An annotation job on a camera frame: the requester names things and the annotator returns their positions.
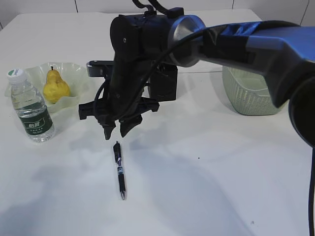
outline bottle cap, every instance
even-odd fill
[[[6,76],[11,84],[24,82],[28,78],[25,71],[22,69],[10,70]]]

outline black pen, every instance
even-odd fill
[[[114,154],[115,154],[115,161],[117,164],[117,173],[118,173],[118,182],[119,182],[119,191],[122,199],[126,199],[126,186],[125,186],[125,177],[124,177],[124,170],[122,166],[122,151],[120,149],[120,144],[116,142],[114,145]]]

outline white table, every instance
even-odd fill
[[[258,20],[250,10],[196,14],[207,25]],[[14,67],[112,59],[114,16],[15,18],[0,32],[0,93]],[[210,63],[188,70],[202,72],[205,65],[220,70]],[[82,103],[101,81],[91,78]],[[55,138],[34,144],[8,98],[0,107],[0,236],[308,235],[311,149],[286,109],[269,117],[234,112],[221,72],[180,74],[178,99],[144,114],[124,139],[116,128],[105,141],[96,120],[79,121],[73,107],[53,114]],[[118,191],[116,140],[123,149],[126,201]]]

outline white wall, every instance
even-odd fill
[[[76,12],[74,0],[0,0],[3,27],[21,13],[49,12]]]
[[[181,6],[187,11],[231,9],[233,0],[158,0],[164,7]],[[79,12],[140,12],[132,0],[76,0]]]
[[[310,4],[302,21],[303,26],[315,26],[315,0],[310,0]]]
[[[167,8],[185,10],[249,8],[263,20],[300,23],[309,0],[159,0]],[[303,25],[314,25],[315,0],[310,0]],[[79,12],[140,12],[132,0],[76,0]],[[0,23],[5,27],[21,13],[76,12],[75,0],[0,0]]]
[[[301,23],[309,0],[235,0],[234,8],[249,8],[262,20]]]

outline plastic bottle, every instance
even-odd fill
[[[12,86],[11,101],[30,139],[44,142],[55,134],[54,124],[47,106],[39,91],[27,81],[21,69],[8,72],[7,78]]]

